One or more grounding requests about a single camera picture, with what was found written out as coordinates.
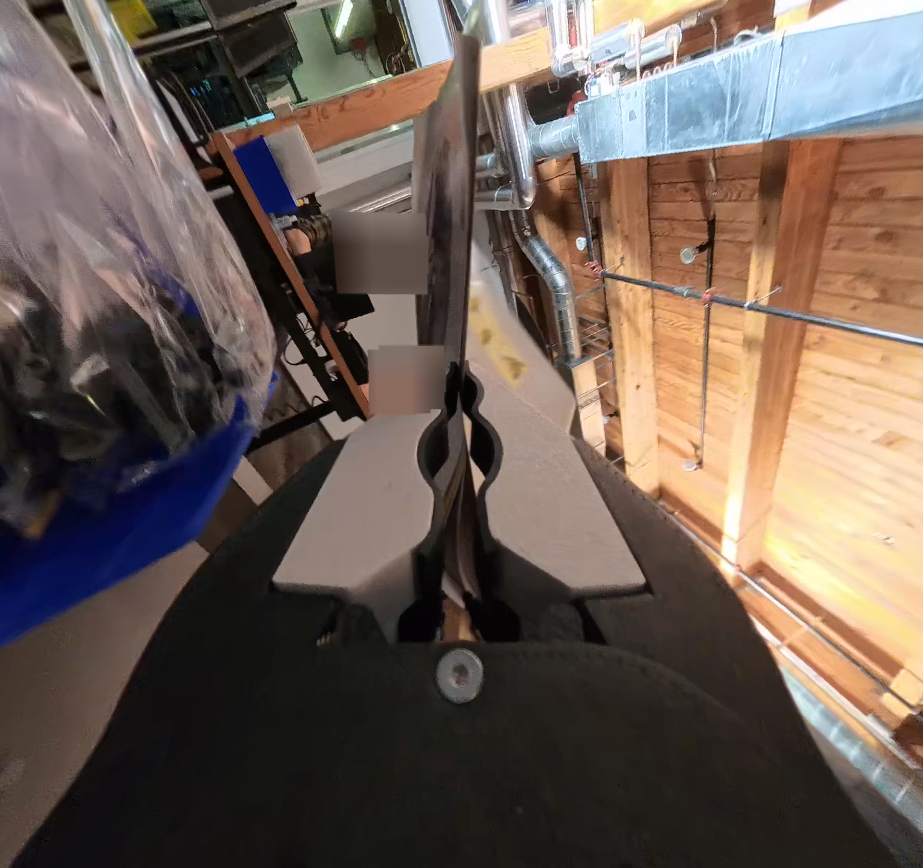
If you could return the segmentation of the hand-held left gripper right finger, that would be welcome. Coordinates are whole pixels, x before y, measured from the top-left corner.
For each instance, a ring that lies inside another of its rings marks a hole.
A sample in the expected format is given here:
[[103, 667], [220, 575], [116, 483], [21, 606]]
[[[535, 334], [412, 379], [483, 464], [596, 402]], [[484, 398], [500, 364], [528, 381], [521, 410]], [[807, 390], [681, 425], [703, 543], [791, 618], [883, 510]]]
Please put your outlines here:
[[572, 601], [635, 595], [647, 580], [571, 436], [575, 399], [554, 368], [514, 388], [467, 365], [465, 410], [483, 482], [475, 498], [479, 597]]

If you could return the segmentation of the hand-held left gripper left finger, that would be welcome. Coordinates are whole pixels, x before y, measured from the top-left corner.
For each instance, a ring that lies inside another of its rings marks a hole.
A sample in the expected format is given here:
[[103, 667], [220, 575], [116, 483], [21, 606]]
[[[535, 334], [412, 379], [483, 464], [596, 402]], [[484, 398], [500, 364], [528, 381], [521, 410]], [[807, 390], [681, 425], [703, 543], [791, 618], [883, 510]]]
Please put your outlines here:
[[273, 575], [283, 592], [368, 609], [388, 642], [431, 642], [463, 489], [463, 367], [438, 409], [369, 419], [343, 443]]

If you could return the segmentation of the lego instruction booklet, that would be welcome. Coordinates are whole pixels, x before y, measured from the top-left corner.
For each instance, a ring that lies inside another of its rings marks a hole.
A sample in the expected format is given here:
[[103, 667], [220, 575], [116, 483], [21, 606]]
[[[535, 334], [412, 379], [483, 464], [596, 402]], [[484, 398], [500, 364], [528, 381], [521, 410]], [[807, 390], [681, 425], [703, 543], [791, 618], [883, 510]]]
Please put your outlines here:
[[486, 493], [501, 469], [496, 427], [482, 416], [485, 389], [466, 354], [472, 264], [474, 172], [480, 43], [461, 34], [436, 100], [415, 122], [412, 206], [424, 219], [426, 279], [417, 297], [417, 340], [433, 350], [429, 383], [434, 413], [416, 447], [417, 466], [432, 496], [429, 528], [411, 553], [413, 599], [400, 615], [400, 641], [428, 641], [442, 624], [442, 577], [448, 554], [469, 537], [478, 594], [463, 593], [474, 632], [489, 643], [514, 643], [536, 630], [549, 608], [571, 605], [563, 587], [526, 585], [502, 562], [520, 561], [503, 548], [487, 519]]

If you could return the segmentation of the clear plastic bag of lego pieces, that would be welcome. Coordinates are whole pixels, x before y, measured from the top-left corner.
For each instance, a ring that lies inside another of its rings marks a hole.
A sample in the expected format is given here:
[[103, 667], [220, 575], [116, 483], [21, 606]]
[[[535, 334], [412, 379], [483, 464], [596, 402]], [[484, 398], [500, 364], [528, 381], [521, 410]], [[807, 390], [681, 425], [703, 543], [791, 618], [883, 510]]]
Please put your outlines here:
[[39, 538], [225, 428], [257, 428], [274, 335], [104, 0], [63, 0], [102, 101], [2, 0], [2, 528]]

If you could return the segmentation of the blue plastic bin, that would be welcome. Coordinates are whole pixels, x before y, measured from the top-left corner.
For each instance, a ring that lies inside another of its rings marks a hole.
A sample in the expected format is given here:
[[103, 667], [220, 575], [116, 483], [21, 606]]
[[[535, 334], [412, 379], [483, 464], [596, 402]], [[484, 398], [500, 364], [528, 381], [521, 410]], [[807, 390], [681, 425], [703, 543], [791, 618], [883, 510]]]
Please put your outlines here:
[[2, 285], [3, 644], [200, 532], [272, 354], [258, 301], [215, 314], [155, 287], [72, 322]]

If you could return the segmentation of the black sprinkler pipe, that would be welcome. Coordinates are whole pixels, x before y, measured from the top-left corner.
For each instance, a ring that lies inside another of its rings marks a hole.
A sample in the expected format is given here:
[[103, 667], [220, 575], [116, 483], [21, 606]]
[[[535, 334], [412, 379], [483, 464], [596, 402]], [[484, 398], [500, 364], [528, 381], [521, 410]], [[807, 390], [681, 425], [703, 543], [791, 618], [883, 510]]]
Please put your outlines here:
[[608, 270], [599, 272], [598, 277], [609, 283], [646, 289], [679, 299], [694, 300], [699, 302], [703, 307], [716, 306], [731, 308], [741, 312], [755, 313], [768, 318], [794, 321], [815, 328], [842, 331], [878, 341], [902, 344], [918, 349], [922, 348], [922, 337], [918, 334], [890, 331], [853, 321], [815, 315], [813, 313], [796, 311], [789, 308], [772, 307], [757, 300], [743, 300], [719, 295], [712, 289], [699, 290], [689, 285], [669, 285], [650, 279], [640, 279], [628, 275], [615, 274]]

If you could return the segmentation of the blue box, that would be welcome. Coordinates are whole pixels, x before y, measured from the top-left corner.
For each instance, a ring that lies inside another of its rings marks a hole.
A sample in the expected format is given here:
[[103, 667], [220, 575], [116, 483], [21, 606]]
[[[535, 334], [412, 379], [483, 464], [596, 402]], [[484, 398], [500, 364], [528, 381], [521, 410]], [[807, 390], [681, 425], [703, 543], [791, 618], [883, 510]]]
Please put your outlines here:
[[236, 147], [234, 156], [267, 215], [283, 216], [297, 213], [297, 202], [275, 162], [265, 137], [254, 138]]

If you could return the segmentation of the spiral metal duct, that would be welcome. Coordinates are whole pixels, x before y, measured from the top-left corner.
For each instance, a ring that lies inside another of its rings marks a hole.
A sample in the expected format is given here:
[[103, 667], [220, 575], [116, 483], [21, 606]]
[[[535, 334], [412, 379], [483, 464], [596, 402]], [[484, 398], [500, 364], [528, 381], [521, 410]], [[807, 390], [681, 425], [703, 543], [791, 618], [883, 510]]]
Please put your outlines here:
[[582, 359], [583, 354], [571, 275], [539, 234], [530, 212], [511, 212], [511, 224], [525, 257], [548, 288], [557, 324], [560, 357], [568, 365], [573, 365]]

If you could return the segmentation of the wooden table with black frame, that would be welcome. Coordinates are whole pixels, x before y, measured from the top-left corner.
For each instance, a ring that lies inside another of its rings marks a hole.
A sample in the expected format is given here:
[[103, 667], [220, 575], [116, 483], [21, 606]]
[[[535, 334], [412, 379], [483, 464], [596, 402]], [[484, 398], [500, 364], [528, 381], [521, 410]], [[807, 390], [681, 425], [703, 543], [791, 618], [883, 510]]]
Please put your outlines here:
[[212, 156], [221, 160], [234, 197], [246, 208], [248, 226], [258, 232], [255, 251], [243, 255], [267, 309], [288, 332], [340, 419], [367, 421], [368, 398], [310, 297], [283, 236], [261, 206], [233, 145], [220, 132], [214, 133], [212, 144]]

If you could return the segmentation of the rectangular metal air duct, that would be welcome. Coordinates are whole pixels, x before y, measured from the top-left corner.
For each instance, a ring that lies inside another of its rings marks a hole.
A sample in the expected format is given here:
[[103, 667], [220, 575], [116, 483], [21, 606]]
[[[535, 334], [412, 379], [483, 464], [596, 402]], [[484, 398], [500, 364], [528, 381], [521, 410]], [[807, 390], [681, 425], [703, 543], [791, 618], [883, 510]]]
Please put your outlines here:
[[586, 163], [761, 142], [919, 134], [921, 0], [848, 0], [785, 32], [581, 103]]

